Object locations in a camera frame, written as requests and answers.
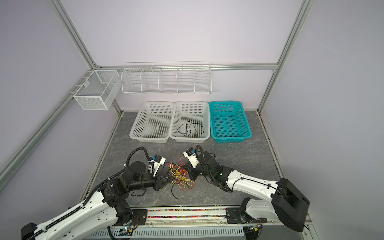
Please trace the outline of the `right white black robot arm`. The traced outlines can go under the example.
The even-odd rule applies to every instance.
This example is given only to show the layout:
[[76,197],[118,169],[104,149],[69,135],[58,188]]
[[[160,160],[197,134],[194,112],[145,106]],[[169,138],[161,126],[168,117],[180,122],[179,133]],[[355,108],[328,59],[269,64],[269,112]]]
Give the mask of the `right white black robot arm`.
[[289,229],[302,232],[310,201],[288,179],[262,180],[221,166],[215,156],[200,145],[184,151],[190,177],[205,177],[207,182],[227,193],[242,192],[249,195],[238,208],[229,208],[226,217],[230,224],[263,224],[278,220]]

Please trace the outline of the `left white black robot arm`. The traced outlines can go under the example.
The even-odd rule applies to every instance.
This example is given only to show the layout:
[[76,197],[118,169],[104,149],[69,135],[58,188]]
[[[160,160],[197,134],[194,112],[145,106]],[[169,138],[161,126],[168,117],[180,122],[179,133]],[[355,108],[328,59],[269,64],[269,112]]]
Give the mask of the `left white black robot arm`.
[[126,199],[136,190],[158,191],[166,186],[171,179],[158,173],[165,162],[160,155],[149,156],[144,147],[136,148],[124,168],[94,187],[85,200],[44,223],[25,225],[21,238],[81,240],[100,229],[130,223],[134,212]]

